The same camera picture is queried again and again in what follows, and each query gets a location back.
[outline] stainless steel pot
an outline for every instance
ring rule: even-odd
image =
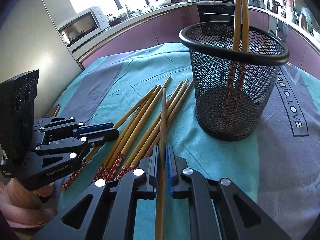
[[[280,3],[275,0],[263,0],[263,4],[265,6],[265,9],[267,9],[270,12],[278,14],[278,6],[280,6]]]

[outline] smartphone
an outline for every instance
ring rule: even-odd
[[[53,108],[51,108],[51,110],[49,111],[46,117],[56,117],[59,110],[60,110],[60,105],[54,106]]]

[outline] oven handle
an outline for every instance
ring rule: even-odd
[[[224,13],[203,13],[204,15],[206,14],[214,14],[214,15],[228,15],[228,16],[234,16],[233,14],[224,14]]]

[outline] silver screw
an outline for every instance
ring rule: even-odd
[[[97,187],[103,187],[106,184],[106,181],[104,179],[97,179],[94,183]]]
[[[193,170],[190,168],[185,168],[182,172],[186,175],[191,175],[193,173]]]
[[[76,156],[77,156],[76,153],[70,153],[70,154],[69,154],[69,157],[70,157],[71,159],[75,158]]]
[[[141,176],[143,173],[144,173],[143,169],[135,169],[133,171],[133,174],[136,175],[136,176]]]
[[[224,178],[221,180],[221,184],[223,186],[229,186],[231,184],[231,181],[230,181],[230,179]]]

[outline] oven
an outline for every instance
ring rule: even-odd
[[[228,21],[234,22],[234,6],[220,4],[198,5],[200,22]]]

